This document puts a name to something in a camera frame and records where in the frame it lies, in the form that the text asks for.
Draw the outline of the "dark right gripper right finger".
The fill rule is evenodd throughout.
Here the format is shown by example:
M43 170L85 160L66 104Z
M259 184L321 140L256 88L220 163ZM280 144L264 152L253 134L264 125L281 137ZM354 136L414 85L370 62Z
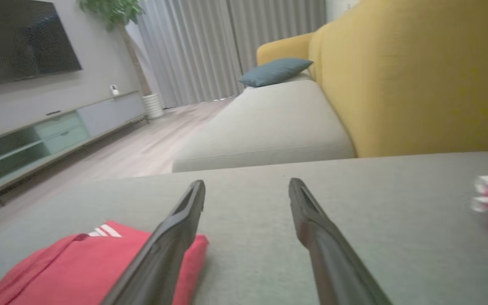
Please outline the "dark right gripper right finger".
M297 238L310 253L320 304L391 304L300 178L291 178L288 194Z

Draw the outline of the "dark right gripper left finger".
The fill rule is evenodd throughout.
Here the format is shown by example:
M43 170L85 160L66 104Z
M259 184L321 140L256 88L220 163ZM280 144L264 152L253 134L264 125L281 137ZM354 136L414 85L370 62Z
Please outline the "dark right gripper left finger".
M194 181L158 225L103 305L170 305L184 255L195 240L205 203L205 182Z

